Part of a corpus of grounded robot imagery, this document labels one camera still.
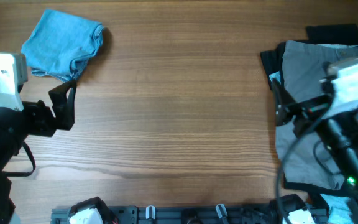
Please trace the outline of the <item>light blue denim jeans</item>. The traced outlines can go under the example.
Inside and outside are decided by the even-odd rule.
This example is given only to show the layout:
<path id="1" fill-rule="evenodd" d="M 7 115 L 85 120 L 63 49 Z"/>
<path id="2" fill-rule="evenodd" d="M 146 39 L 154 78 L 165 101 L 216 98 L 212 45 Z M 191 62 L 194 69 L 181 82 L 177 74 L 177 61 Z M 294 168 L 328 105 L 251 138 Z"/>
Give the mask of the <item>light blue denim jeans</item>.
<path id="1" fill-rule="evenodd" d="M 77 80 L 103 45 L 103 31 L 101 22 L 46 9 L 21 52 L 33 75 Z"/>

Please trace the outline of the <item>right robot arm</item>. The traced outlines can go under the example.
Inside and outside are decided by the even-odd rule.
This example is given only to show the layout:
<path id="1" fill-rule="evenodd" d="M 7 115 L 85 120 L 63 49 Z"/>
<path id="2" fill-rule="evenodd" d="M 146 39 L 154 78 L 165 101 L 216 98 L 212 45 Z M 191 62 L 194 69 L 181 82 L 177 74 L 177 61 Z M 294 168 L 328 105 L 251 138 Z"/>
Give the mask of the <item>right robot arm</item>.
<path id="1" fill-rule="evenodd" d="M 345 176 L 348 187 L 344 193 L 355 201 L 358 215 L 358 127 L 354 126 L 353 118 L 358 111 L 358 82 L 330 76 L 321 84 L 323 95 L 298 103 L 277 80 L 272 80 L 276 124 L 281 126 L 295 121 L 297 136 L 278 169 L 275 194 L 280 194 L 280 183 L 289 158 L 306 135 L 316 132 Z"/>

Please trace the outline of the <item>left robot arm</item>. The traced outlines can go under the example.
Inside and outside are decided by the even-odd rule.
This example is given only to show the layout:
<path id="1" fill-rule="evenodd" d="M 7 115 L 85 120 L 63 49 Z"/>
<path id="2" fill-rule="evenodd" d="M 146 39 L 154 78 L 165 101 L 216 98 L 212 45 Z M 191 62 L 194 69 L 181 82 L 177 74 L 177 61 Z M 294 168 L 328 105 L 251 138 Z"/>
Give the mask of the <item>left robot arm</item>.
<path id="1" fill-rule="evenodd" d="M 15 205 L 9 197 L 10 177 L 28 177 L 27 172 L 8 172 L 4 168 L 24 149 L 31 162 L 34 156 L 25 143 L 29 135 L 51 137 L 58 129 L 69 131 L 75 123 L 76 81 L 70 80 L 49 91 L 52 107 L 43 101 L 25 102 L 21 110 L 0 107 L 0 223 L 9 223 Z"/>

